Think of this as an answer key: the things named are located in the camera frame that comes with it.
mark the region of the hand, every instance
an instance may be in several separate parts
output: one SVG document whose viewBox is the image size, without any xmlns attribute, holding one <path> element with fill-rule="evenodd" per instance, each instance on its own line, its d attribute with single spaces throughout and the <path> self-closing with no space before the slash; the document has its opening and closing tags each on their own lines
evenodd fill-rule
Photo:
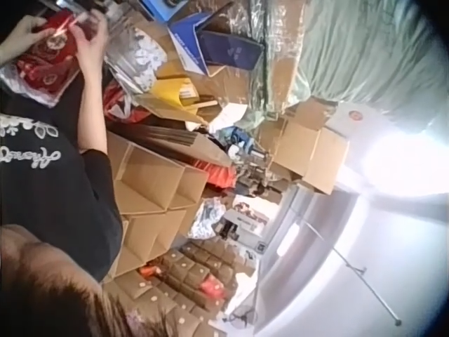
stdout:
<svg viewBox="0 0 449 337">
<path fill-rule="evenodd" d="M 55 32 L 53 28 L 33 33 L 33 29 L 44 25 L 44 18 L 26 15 L 0 45 L 0 64 L 8 62 L 24 53 L 33 44 L 49 37 Z"/>
<path fill-rule="evenodd" d="M 83 72 L 84 79 L 87 81 L 91 78 L 101 78 L 103 58 L 105 57 L 105 49 L 107 45 L 107 21 L 106 17 L 100 11 L 92 10 L 92 14 L 98 20 L 98 30 L 95 37 L 90 41 L 87 40 L 83 30 L 77 26 L 69 27 L 73 34 L 76 47 L 78 48 L 78 63 Z"/>
</svg>

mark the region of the bright light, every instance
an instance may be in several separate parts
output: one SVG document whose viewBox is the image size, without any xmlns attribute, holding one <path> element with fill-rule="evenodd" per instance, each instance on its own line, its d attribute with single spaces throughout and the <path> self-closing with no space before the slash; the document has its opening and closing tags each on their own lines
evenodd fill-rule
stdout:
<svg viewBox="0 0 449 337">
<path fill-rule="evenodd" d="M 297 225 L 296 223 L 291 225 L 290 228 L 288 228 L 287 234 L 282 239 L 282 242 L 279 245 L 278 250 L 276 251 L 276 253 L 280 257 L 284 256 L 287 253 L 288 249 L 293 244 L 299 233 L 300 233 L 300 226 Z"/>
<path fill-rule="evenodd" d="M 449 192 L 449 149 L 424 134 L 387 136 L 363 164 L 369 181 L 386 194 L 421 197 Z"/>
</svg>

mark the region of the woman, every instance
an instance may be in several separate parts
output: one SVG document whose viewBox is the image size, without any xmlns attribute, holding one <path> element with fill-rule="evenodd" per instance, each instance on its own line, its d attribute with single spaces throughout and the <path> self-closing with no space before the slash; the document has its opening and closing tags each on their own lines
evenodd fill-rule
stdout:
<svg viewBox="0 0 449 337">
<path fill-rule="evenodd" d="M 99 22 L 93 39 L 77 26 L 69 29 L 84 77 L 81 103 L 73 101 L 75 83 L 60 111 L 20 98 L 0 114 L 2 336 L 136 336 L 136 326 L 98 283 L 123 230 L 102 112 L 107 22 L 92 13 Z M 23 18 L 0 45 L 0 63 L 53 34 L 32 33 L 45 22 Z M 168 336 L 160 325 L 139 336 Z"/>
</svg>

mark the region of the sleeve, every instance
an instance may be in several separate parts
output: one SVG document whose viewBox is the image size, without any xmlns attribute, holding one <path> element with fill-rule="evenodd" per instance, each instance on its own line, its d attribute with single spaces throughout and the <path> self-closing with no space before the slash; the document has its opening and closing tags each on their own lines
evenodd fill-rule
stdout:
<svg viewBox="0 0 449 337">
<path fill-rule="evenodd" d="M 88 150 L 81 156 L 83 157 L 86 175 L 91 182 L 95 197 L 117 210 L 109 157 L 97 150 Z"/>
</svg>

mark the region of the metal rod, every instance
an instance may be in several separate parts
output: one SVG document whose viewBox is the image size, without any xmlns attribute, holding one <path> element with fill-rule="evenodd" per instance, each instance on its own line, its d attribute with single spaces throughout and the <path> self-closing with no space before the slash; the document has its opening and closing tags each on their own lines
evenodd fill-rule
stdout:
<svg viewBox="0 0 449 337">
<path fill-rule="evenodd" d="M 323 242 L 329 244 L 327 242 L 326 239 L 324 239 L 323 236 L 321 236 L 321 234 L 314 228 L 314 226 L 312 226 L 310 223 L 308 223 L 306 220 L 302 220 L 303 223 L 305 223 L 307 225 L 307 227 L 313 232 L 315 233 L 315 235 L 317 237 L 319 237 Z M 389 305 L 387 304 L 387 302 L 384 301 L 384 299 L 382 297 L 380 297 L 380 295 L 376 292 L 376 290 L 374 290 L 374 288 L 367 283 L 367 281 L 365 280 L 365 278 L 360 275 L 360 273 L 358 272 L 358 270 L 356 268 L 354 268 L 349 261 L 337 250 L 335 249 L 335 247 L 331 244 L 329 244 L 329 246 L 331 247 L 331 249 L 346 263 L 346 266 L 349 267 L 354 274 L 366 285 L 366 287 L 371 291 L 371 293 L 374 295 L 374 297 L 376 297 L 376 299 L 380 302 L 380 304 L 382 304 L 382 306 L 385 308 L 385 310 L 389 313 L 389 315 L 391 317 L 393 317 L 394 319 L 394 325 L 396 326 L 400 326 L 402 325 L 402 321 L 399 319 L 398 315 L 396 315 L 393 311 L 393 309 L 391 309 L 389 307 Z"/>
</svg>

